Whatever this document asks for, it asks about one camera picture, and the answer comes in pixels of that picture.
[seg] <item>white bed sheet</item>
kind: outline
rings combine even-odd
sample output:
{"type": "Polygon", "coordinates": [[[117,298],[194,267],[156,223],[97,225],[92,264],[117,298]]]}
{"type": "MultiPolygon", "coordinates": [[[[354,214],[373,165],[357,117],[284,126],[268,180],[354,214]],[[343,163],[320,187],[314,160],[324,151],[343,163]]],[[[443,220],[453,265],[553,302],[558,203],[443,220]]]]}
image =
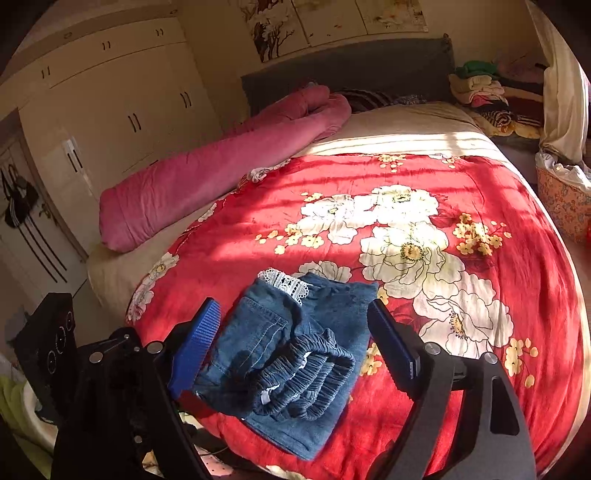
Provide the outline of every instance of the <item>white bed sheet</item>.
{"type": "MultiPolygon", "coordinates": [[[[466,113],[449,103],[394,105],[370,112],[357,113],[351,116],[337,134],[313,143],[295,157],[343,153],[414,153],[424,155],[443,153],[457,156],[479,155],[498,160],[521,179],[524,186],[548,217],[550,223],[554,225],[544,206],[519,171],[466,113]]],[[[129,301],[139,282],[160,257],[166,253],[168,247],[178,236],[199,218],[209,206],[207,205],[203,209],[170,225],[129,253],[117,254],[106,247],[99,247],[95,250],[87,263],[88,275],[90,284],[103,307],[121,318],[123,323],[129,301]]],[[[584,282],[583,288],[587,299],[590,300],[591,282],[588,272],[585,270],[587,255],[582,252],[582,248],[579,251],[579,248],[573,243],[570,243],[570,247],[577,249],[575,258],[581,260],[579,264],[582,274],[581,280],[584,282]]],[[[587,323],[588,309],[583,300],[583,293],[577,280],[571,256],[568,249],[566,247],[564,249],[575,272],[579,291],[586,367],[577,419],[574,422],[568,441],[556,459],[566,450],[566,447],[568,447],[568,444],[578,431],[587,413],[589,394],[591,393],[591,346],[589,325],[587,323]]]]}

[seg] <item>beige wall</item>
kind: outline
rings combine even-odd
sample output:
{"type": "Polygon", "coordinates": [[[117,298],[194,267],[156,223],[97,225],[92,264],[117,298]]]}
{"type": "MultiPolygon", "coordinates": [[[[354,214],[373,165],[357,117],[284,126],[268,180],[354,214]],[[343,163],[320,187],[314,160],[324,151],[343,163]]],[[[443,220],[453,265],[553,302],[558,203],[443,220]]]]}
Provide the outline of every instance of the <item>beige wall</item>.
{"type": "MultiPolygon", "coordinates": [[[[193,49],[199,73],[222,127],[228,129],[248,116],[240,77],[262,67],[248,27],[240,12],[231,6],[232,0],[180,0],[178,3],[179,20],[193,49]]],[[[421,0],[421,5],[428,33],[357,37],[307,48],[277,61],[352,41],[441,37],[444,33],[452,39],[457,64],[466,60],[493,60],[499,55],[517,59],[532,50],[540,52],[523,0],[421,0]]]]}
{"type": "Polygon", "coordinates": [[[9,349],[4,338],[6,321],[23,305],[28,313],[33,313],[34,305],[24,290],[11,275],[8,267],[0,261],[0,352],[9,360],[9,349]]]}

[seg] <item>laundry basket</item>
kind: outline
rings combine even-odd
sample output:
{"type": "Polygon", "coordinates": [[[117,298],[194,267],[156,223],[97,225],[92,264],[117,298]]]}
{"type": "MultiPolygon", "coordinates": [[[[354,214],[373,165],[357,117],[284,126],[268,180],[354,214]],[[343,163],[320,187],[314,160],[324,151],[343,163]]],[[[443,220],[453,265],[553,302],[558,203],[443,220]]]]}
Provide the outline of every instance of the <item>laundry basket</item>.
{"type": "Polygon", "coordinates": [[[543,168],[537,168],[537,173],[538,196],[560,233],[575,242],[587,241],[591,194],[564,183],[543,168]]]}

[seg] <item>floral artwork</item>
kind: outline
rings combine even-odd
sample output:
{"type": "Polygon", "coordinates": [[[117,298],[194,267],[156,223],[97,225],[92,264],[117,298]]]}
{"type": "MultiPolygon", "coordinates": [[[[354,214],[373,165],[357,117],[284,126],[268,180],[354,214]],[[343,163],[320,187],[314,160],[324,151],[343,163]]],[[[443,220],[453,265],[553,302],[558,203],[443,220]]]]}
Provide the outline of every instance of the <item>floral artwork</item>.
{"type": "Polygon", "coordinates": [[[238,7],[261,61],[308,46],[291,0],[238,0],[238,7]]]}
{"type": "Polygon", "coordinates": [[[261,62],[344,38],[426,32],[419,0],[234,0],[261,62]]]}
{"type": "Polygon", "coordinates": [[[369,34],[427,32],[419,0],[357,0],[369,34]]]}

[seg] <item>hanging bag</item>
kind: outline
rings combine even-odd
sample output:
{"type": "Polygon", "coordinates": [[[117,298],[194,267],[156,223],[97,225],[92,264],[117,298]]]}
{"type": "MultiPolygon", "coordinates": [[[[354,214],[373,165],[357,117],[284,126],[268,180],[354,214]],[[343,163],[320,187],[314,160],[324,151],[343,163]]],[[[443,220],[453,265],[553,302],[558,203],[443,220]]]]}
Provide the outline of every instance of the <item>hanging bag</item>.
{"type": "Polygon", "coordinates": [[[4,221],[9,227],[17,228],[25,221],[29,212],[33,209],[39,199],[39,194],[29,181],[18,174],[14,165],[9,164],[8,171],[14,186],[10,186],[4,175],[4,170],[2,170],[2,189],[8,200],[8,208],[4,212],[4,221]],[[25,191],[25,196],[22,196],[21,189],[25,191]]]}

